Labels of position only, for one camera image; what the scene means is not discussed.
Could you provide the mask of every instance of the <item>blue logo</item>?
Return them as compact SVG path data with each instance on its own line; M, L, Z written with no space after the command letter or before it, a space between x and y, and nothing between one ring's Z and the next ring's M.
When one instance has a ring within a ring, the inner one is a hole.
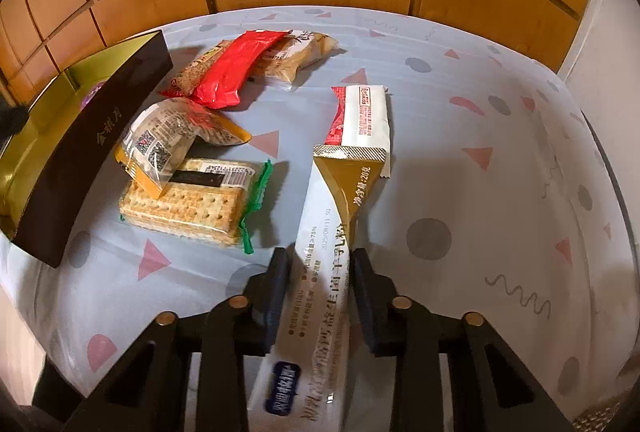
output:
M298 380L300 379L300 365L289 362L276 362L271 376L271 393L264 402L264 408L269 414L288 416L296 397Z

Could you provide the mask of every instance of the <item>white tablecloth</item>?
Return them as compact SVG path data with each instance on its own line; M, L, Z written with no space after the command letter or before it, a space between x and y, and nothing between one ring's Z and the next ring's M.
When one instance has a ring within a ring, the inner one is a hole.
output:
M570 417L610 386L638 331L635 264L602 158L553 72L419 18L287 6L163 27L169 76L251 29L314 30L340 45L290 92L247 82L228 113L254 139L222 155L274 161L264 208L249 221L255 255L121 222L129 177L112 158L60 268L4 241L2 286L63 375L87 394L157 313L210 310L263 271L274 246L292 243L312 147L335 115L330 88L360 82L390 96L392 178L367 200L356 243L376 270L431 311L483 313ZM374 359L360 336L353 319L346 429L388 430L393 362Z

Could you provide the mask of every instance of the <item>red snack wrapper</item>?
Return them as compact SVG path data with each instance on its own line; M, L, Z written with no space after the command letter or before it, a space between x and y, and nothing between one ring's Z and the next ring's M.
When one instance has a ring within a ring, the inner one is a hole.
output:
M238 36L207 71L190 99L209 108L240 103L238 90L255 60L289 31L247 31Z

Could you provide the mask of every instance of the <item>red and white wrapper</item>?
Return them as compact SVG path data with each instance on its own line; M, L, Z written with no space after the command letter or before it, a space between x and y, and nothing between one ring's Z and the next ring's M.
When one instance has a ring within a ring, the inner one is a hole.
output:
M324 144L385 149L385 166L380 177L390 177L391 141L385 87L334 86L332 91L338 97L338 112Z

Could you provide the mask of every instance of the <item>milk powder stick packet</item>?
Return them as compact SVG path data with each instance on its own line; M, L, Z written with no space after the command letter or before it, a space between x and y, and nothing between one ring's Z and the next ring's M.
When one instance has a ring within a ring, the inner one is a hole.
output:
M386 150L386 161L380 176L391 177L391 143L385 87L334 86L332 91L338 97L338 112L324 144L383 148Z
M349 344L349 249L358 209L378 179L380 148L318 145L276 342L249 405L252 432L336 432Z

